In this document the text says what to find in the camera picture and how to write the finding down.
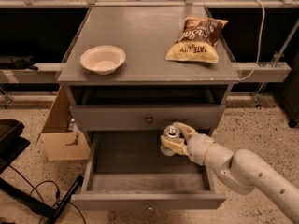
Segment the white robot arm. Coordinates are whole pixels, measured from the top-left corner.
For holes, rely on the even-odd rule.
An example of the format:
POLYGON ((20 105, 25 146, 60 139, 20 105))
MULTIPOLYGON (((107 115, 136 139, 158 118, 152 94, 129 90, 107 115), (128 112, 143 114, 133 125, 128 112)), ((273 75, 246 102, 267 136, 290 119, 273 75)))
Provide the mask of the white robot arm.
POLYGON ((239 194, 247 195, 259 189, 293 224, 299 224, 299 188, 252 151, 232 151, 180 122, 164 129, 161 142, 161 151, 166 156, 187 156, 192 162, 211 169, 226 187, 239 194))

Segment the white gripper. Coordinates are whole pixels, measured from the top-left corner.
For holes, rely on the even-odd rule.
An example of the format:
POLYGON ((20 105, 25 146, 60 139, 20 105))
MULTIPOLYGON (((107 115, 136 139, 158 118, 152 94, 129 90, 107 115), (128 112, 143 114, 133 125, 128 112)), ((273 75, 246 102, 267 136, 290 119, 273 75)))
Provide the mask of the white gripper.
POLYGON ((181 156, 188 156, 189 159, 198 164, 205 164, 205 157, 209 148, 214 144, 214 139, 205 134, 197 134, 197 131, 184 123, 174 122, 173 125, 177 127, 180 133, 187 141, 182 138, 170 138, 167 136, 161 137, 161 151, 166 156, 173 156, 179 154, 181 156))

